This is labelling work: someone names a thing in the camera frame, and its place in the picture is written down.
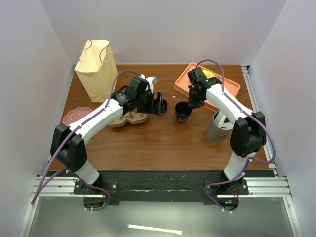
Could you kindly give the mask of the black coffee cup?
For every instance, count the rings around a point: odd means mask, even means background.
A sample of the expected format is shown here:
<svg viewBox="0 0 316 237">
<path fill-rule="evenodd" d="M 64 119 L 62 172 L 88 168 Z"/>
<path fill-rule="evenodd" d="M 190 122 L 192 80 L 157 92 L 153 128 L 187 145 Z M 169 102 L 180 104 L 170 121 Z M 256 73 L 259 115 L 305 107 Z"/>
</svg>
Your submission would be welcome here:
<svg viewBox="0 0 316 237">
<path fill-rule="evenodd" d="M 192 108 L 188 102 L 178 102 L 174 108 L 176 121 L 179 123 L 185 123 L 192 113 Z"/>
</svg>

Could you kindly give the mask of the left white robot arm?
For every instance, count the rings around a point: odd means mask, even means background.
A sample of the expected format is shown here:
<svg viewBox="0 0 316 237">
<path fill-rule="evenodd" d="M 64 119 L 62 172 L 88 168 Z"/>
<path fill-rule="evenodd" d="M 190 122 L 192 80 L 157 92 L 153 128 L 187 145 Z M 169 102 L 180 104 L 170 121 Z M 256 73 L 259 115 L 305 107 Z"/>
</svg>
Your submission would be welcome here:
<svg viewBox="0 0 316 237">
<path fill-rule="evenodd" d="M 87 160 L 86 145 L 91 138 L 114 120 L 137 110 L 146 114 L 164 114 L 162 92 L 154 92 L 157 78 L 133 77 L 123 90 L 112 93 L 96 110 L 68 126 L 54 130 L 50 154 L 85 182 L 85 188 L 96 194 L 105 188 L 102 175 Z"/>
</svg>

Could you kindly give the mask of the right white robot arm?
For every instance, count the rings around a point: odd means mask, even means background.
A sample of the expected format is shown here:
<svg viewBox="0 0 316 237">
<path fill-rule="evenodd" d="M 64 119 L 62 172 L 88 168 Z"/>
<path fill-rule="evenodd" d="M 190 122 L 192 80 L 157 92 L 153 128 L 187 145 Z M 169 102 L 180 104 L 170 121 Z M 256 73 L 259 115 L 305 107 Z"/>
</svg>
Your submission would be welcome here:
<svg viewBox="0 0 316 237">
<path fill-rule="evenodd" d="M 224 87 L 224 78 L 208 78 L 200 67 L 190 70 L 188 77 L 191 83 L 189 107 L 199 108 L 206 100 L 210 101 L 233 126 L 231 158 L 222 171 L 221 181 L 213 184 L 220 187 L 222 192 L 231 194 L 243 179 L 250 161 L 266 144 L 265 116 L 262 112 L 253 112 L 233 97 Z"/>
</svg>

